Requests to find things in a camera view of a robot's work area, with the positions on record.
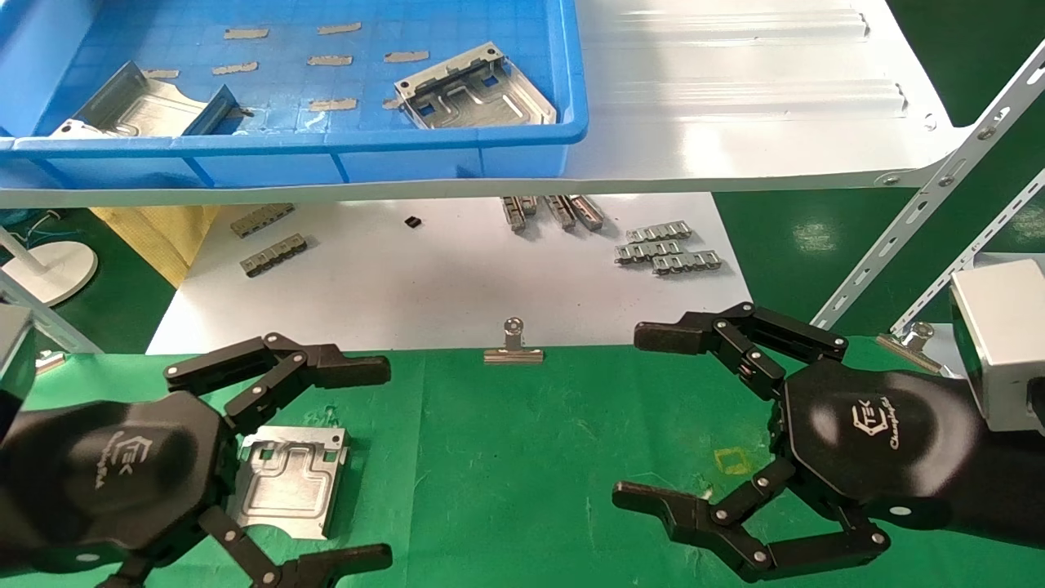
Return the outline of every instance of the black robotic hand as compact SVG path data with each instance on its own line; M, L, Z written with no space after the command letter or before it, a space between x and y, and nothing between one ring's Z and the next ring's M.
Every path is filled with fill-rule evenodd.
M141 586L206 536L253 586L326 588L392 565L388 545L302 556L277 566L228 515L247 436L311 386L388 382L384 357L278 334L167 368L169 395L20 413L0 446L0 574L65 573L122 562L100 586ZM218 415L199 397L261 376Z
M748 582L869 563L889 546L872 518L1045 548L1045 438L990 431L966 381L846 368L844 338L751 304L640 324L634 344L710 353L773 403L774 461L718 504L613 489L617 507L660 518L671 541L712 550ZM809 366L788 377L756 344ZM785 489L841 531L768 545L751 537L744 522Z

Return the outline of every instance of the white shelf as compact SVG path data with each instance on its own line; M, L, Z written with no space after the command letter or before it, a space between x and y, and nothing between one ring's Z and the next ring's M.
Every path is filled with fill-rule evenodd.
M921 186L963 138L885 0L578 0L590 124L562 178L3 190L106 206Z

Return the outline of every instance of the silver metal box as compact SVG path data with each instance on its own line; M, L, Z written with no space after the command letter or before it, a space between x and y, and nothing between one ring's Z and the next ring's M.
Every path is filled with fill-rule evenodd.
M1045 275L1023 259L957 272L951 282L954 336L992 431L1045 428L1028 391L1045 377Z

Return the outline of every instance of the green mat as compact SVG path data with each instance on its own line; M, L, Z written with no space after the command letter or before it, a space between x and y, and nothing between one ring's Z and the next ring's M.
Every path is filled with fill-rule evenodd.
M250 535L280 563L333 546L387 542L386 571L346 587L743 586L715 557L669 543L653 517L610 503L616 481L720 499L768 462L769 406L707 357L630 348L548 350L541 367L484 367L478 351L392 352L392 383L310 391L272 424L342 426L352 436L351 471L338 491L329 542ZM165 392L177 358L74 357L45 374L26 408L95 399L143 401ZM856 338L854 368L908 368ZM212 395L220 406L237 390ZM1045 551L947 532L883 523L892 548L855 570L772 586L1041 585ZM785 494L749 524L785 539L835 531ZM75 575L24 575L0 587L94 586L115 566ZM147 585L248 586L210 539Z

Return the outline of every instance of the blue plastic tray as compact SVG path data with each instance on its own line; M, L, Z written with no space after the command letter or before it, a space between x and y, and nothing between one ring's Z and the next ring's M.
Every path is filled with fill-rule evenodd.
M317 28L361 22L352 32ZM226 40L228 28L269 28ZM487 41L555 104L558 123L414 127L393 84ZM425 61L385 63L393 51ZM349 66L309 66L350 54ZM127 61L177 69L206 101L226 84L252 117L199 137L46 138ZM256 71L212 68L257 62ZM0 187L240 187L555 177L587 131L573 0L0 0ZM356 98L310 112L317 99Z

